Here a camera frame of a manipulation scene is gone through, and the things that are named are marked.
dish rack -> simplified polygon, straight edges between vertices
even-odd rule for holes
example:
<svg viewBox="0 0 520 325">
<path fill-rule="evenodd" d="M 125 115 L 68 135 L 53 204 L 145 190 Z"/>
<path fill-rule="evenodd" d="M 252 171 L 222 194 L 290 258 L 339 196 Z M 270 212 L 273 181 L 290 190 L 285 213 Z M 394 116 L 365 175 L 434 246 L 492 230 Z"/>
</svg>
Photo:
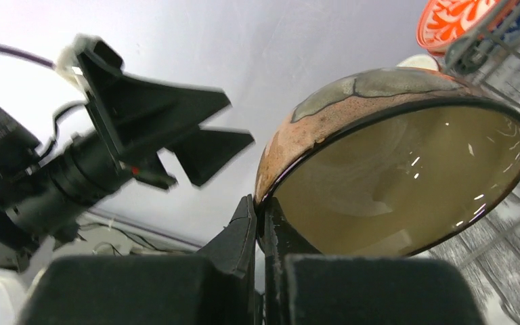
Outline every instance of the dish rack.
<svg viewBox="0 0 520 325">
<path fill-rule="evenodd" d="M 499 1 L 476 33 L 457 39 L 440 66 L 520 110 L 520 37 L 504 41 L 520 15 L 520 2 L 495 30 L 488 27 L 509 3 Z M 425 256 L 461 270 L 490 324 L 520 324 L 520 184 L 486 218 Z"/>
</svg>

gray marbled surface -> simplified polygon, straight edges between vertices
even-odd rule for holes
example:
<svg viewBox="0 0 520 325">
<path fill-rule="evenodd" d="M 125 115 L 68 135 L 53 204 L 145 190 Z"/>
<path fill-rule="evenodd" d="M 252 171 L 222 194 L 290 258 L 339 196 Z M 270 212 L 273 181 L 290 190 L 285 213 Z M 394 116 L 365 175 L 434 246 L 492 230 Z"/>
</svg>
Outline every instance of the gray marbled surface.
<svg viewBox="0 0 520 325">
<path fill-rule="evenodd" d="M 477 82 L 515 100 L 520 109 L 520 60 L 489 59 Z M 485 219 L 422 257 L 445 259 L 460 268 L 489 324 L 520 324 L 520 184 Z"/>
</svg>

bowl rim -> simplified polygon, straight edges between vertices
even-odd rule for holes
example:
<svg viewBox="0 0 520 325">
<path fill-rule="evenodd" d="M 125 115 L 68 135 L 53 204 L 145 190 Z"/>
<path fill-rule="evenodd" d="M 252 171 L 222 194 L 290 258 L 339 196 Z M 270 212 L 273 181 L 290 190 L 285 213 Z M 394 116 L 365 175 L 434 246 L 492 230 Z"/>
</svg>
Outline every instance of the bowl rim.
<svg viewBox="0 0 520 325">
<path fill-rule="evenodd" d="M 420 45 L 421 48 L 426 49 L 427 51 L 433 52 L 433 53 L 445 53 L 447 50 L 447 47 L 449 47 L 453 42 L 457 41 L 461 36 L 463 36 L 465 33 L 473 30 L 474 28 L 477 28 L 479 23 L 487 17 L 487 15 L 497 6 L 501 4 L 501 0 L 496 0 L 496 2 L 489 8 L 489 10 L 486 11 L 483 15 L 478 17 L 474 23 L 471 25 L 471 27 L 466 30 L 461 35 L 456 35 L 453 39 L 449 39 L 443 43 L 437 44 L 437 45 L 427 45 L 425 43 L 425 40 L 423 38 L 423 30 L 425 29 L 425 25 L 427 23 L 427 17 L 430 12 L 433 11 L 433 7 L 441 0 L 429 0 L 429 2 L 425 5 L 422 14 L 420 16 L 420 20 L 418 21 L 418 25 L 416 28 L 416 42 L 418 45 Z M 501 21 L 503 21 L 504 18 L 509 15 L 509 13 L 513 10 L 513 8 L 516 6 L 516 4 L 519 2 L 519 0 L 508 0 L 508 3 L 505 5 L 505 7 L 499 12 L 497 15 L 497 18 L 490 22 L 490 25 L 497 26 Z"/>
<path fill-rule="evenodd" d="M 283 172 L 279 176 L 277 176 L 276 180 L 270 185 L 267 192 L 264 194 L 260 202 L 254 202 L 255 204 L 255 211 L 256 216 L 258 219 L 258 224 L 261 225 L 257 228 L 257 242 L 260 246 L 260 249 L 264 252 L 264 243 L 263 243 L 263 237 L 264 237 L 264 217 L 265 217 L 265 208 L 266 208 L 266 202 L 274 196 L 274 192 L 280 187 L 283 181 L 288 178 L 289 175 L 291 175 L 296 169 L 298 169 L 303 163 L 305 163 L 308 159 L 310 159 L 312 156 L 317 154 L 318 152 L 322 151 L 324 148 L 328 147 L 329 145 L 335 143 L 336 141 L 351 135 L 354 132 L 357 132 L 359 130 L 362 130 L 366 127 L 369 127 L 371 125 L 377 124 L 379 122 L 388 120 L 390 118 L 404 115 L 408 113 L 413 112 L 419 112 L 421 110 L 428 110 L 428 109 L 436 109 L 436 108 L 443 108 L 446 106 L 472 106 L 474 109 L 483 109 L 483 110 L 491 110 L 494 112 L 500 112 L 503 113 L 514 120 L 516 120 L 520 124 L 520 112 L 517 111 L 515 108 L 510 107 L 509 105 L 500 102 L 498 100 L 493 100 L 491 98 L 486 97 L 480 97 L 476 95 L 465 95 L 462 97 L 458 96 L 443 96 L 443 97 L 437 97 L 437 98 L 429 98 L 425 100 L 418 100 L 414 102 L 407 102 L 398 104 L 396 106 L 388 107 L 384 110 L 380 110 L 378 112 L 372 113 L 368 116 L 359 118 L 342 129 L 339 129 L 338 131 L 330 134 L 324 141 L 318 144 L 314 144 L 313 147 L 307 149 L 304 151 L 298 158 L 293 160 L 288 166 L 285 168 Z M 458 228 L 457 230 L 450 232 L 449 234 L 446 234 L 445 236 L 442 236 L 440 239 L 435 240 L 434 242 L 423 246 L 421 248 L 416 249 L 415 251 L 412 251 L 408 254 L 402 255 L 403 257 L 411 257 L 414 255 L 417 255 L 419 253 L 425 252 L 429 250 L 430 248 L 437 246 L 441 244 L 442 242 L 445 242 L 446 240 L 457 236 L 459 233 L 467 230 L 472 225 L 477 223 L 479 220 L 483 219 L 485 216 L 487 216 L 491 211 L 493 211 L 501 202 L 505 200 L 505 198 L 511 194 L 511 192 L 515 189 L 515 187 L 520 183 L 520 171 L 517 174 L 517 176 L 511 181 L 511 184 L 506 188 L 506 190 L 503 192 L 502 195 L 497 197 L 495 201 L 493 201 L 492 204 L 489 204 L 487 206 L 487 209 L 485 210 L 485 213 L 480 214 L 480 216 L 473 218 L 472 220 L 468 222 L 464 222 L 462 227 Z"/>
</svg>

purple cable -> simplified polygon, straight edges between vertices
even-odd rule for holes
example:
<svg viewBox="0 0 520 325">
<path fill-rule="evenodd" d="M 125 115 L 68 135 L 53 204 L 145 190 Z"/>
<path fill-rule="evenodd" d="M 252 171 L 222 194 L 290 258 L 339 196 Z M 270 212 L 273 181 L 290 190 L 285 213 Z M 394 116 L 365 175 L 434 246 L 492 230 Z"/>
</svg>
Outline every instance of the purple cable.
<svg viewBox="0 0 520 325">
<path fill-rule="evenodd" d="M 49 69 L 55 68 L 55 64 L 51 60 L 47 60 L 40 56 L 36 56 L 35 54 L 28 53 L 28 52 L 22 51 L 20 49 L 15 49 L 13 47 L 8 47 L 6 45 L 0 44 L 0 53 L 7 54 L 9 56 L 14 56 L 15 58 L 20 58 L 20 59 L 38 64 L 40 66 L 44 66 Z"/>
</svg>

